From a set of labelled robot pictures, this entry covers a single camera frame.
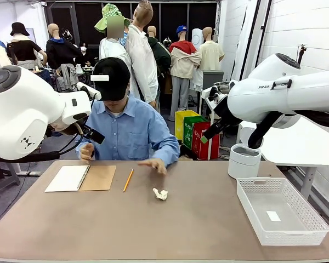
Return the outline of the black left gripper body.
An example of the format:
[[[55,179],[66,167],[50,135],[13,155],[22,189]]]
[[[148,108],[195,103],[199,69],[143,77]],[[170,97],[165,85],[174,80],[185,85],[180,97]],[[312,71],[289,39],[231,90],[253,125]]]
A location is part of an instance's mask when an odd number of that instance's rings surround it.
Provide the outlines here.
[[[84,136],[93,136],[95,134],[95,130],[90,126],[86,125],[86,119],[81,120],[81,129]]]

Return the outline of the spiral notebook kraft cover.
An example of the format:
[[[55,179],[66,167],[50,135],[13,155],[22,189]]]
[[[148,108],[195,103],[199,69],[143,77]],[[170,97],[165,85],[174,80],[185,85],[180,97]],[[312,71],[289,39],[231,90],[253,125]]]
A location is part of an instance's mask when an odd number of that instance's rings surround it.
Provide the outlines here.
[[[115,171],[115,165],[63,166],[45,192],[106,191],[111,187]]]

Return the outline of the yellow pencil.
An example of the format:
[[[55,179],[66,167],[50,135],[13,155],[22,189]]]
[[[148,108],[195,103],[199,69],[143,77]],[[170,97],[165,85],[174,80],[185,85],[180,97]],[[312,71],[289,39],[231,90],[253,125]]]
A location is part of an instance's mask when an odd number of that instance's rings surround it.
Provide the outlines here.
[[[129,176],[128,176],[127,181],[125,183],[125,186],[123,188],[123,192],[125,192],[127,190],[127,187],[129,185],[129,182],[130,182],[130,180],[132,178],[133,173],[134,173],[134,169],[132,169],[131,172],[129,173]]]

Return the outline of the white paper ball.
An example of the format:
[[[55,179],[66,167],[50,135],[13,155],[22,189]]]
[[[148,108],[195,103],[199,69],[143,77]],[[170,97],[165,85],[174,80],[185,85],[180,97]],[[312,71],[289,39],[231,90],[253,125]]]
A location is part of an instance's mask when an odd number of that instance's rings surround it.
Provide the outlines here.
[[[153,188],[152,191],[157,199],[160,199],[162,201],[165,201],[167,199],[168,191],[166,190],[159,191],[157,188]]]

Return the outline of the person left hand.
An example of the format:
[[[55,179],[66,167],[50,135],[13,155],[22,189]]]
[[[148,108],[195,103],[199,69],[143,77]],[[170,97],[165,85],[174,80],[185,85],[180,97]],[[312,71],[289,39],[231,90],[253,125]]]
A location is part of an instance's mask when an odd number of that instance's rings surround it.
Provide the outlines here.
[[[148,166],[157,170],[157,172],[161,175],[167,175],[167,168],[164,161],[160,158],[150,158],[143,161],[138,162],[138,165]]]

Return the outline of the red recycling bag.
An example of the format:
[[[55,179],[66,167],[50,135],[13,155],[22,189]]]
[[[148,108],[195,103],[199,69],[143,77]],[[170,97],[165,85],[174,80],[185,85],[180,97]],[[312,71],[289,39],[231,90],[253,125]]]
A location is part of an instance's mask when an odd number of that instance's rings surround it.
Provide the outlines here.
[[[210,127],[210,122],[197,122],[193,125],[191,150],[198,160],[208,160],[209,142],[203,143],[201,138]],[[219,155],[220,136],[217,134],[212,138],[210,159],[216,159]]]

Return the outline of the green recycling bag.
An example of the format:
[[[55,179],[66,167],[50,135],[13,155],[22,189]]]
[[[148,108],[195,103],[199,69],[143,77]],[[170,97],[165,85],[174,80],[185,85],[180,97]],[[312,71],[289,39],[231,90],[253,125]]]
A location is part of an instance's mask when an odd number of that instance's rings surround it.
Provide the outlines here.
[[[195,123],[207,122],[208,120],[202,116],[187,116],[183,122],[183,144],[191,149],[192,135]]]

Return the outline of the white round lidded bin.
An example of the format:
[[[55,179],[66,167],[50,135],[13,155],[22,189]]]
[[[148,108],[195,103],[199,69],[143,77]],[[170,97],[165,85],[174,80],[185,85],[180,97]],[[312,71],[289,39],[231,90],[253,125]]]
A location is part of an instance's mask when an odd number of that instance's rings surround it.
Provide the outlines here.
[[[240,143],[230,149],[228,175],[234,179],[252,178],[258,176],[262,151],[248,147],[248,140],[255,128],[244,127],[240,129]]]

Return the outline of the large white side table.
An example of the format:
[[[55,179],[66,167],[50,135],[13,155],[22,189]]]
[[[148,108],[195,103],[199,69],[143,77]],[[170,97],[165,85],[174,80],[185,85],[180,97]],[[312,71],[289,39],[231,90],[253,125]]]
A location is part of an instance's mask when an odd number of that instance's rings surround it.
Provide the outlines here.
[[[306,167],[301,195],[308,198],[318,167],[329,166],[329,132],[301,117],[289,128],[270,128],[260,147],[265,160],[276,165]]]

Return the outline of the mannequin black sweater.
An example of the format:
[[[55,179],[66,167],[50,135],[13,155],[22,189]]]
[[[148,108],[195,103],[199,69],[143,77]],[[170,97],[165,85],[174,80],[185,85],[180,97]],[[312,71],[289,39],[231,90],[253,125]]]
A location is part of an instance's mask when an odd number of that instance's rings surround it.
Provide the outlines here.
[[[79,59],[82,53],[72,43],[60,37],[57,24],[49,24],[50,39],[46,44],[47,62],[53,70],[60,92],[78,91],[79,82],[75,59]]]

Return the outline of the white oval panel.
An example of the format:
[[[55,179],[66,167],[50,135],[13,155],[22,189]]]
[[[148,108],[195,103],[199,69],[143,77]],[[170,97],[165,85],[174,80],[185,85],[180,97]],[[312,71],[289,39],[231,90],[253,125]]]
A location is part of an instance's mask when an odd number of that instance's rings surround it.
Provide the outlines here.
[[[199,50],[200,46],[203,44],[203,32],[199,28],[194,28],[192,30],[192,39],[191,42],[194,45],[194,47]]]

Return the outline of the mannequin dark green hoodie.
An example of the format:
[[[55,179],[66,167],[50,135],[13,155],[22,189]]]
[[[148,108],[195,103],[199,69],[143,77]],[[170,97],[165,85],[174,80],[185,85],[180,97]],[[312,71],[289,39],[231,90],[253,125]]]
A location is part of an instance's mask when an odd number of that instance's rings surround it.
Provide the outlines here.
[[[152,49],[157,66],[158,91],[155,101],[157,104],[157,110],[160,112],[161,85],[163,84],[165,75],[170,68],[171,55],[168,49],[156,38],[155,26],[148,26],[148,43]]]

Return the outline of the tall mannequin white coat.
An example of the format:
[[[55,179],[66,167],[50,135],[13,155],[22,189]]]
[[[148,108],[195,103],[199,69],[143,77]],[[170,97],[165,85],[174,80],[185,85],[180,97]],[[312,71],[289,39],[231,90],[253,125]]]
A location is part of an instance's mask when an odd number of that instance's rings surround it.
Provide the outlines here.
[[[157,64],[148,38],[143,31],[153,16],[152,5],[141,0],[133,14],[133,22],[128,27],[126,51],[131,59],[130,91],[138,99],[150,104],[159,111],[157,102]]]

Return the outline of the black slim tripod pole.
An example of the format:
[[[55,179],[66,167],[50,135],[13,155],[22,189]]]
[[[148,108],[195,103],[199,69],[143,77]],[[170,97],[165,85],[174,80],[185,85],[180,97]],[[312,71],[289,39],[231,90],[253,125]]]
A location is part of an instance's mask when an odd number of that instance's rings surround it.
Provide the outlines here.
[[[297,63],[299,63],[301,65],[303,55],[306,52],[307,48],[304,44],[301,44],[299,47],[300,47],[300,50],[299,50],[299,54],[298,54]]]

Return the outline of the white perforated plastic basket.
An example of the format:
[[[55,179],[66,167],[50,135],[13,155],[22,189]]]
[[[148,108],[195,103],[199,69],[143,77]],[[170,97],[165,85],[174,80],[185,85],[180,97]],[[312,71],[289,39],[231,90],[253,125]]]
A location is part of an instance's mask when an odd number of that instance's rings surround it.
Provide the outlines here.
[[[264,246],[320,245],[329,226],[285,178],[239,178],[236,193]],[[276,211],[280,222],[266,211]]]

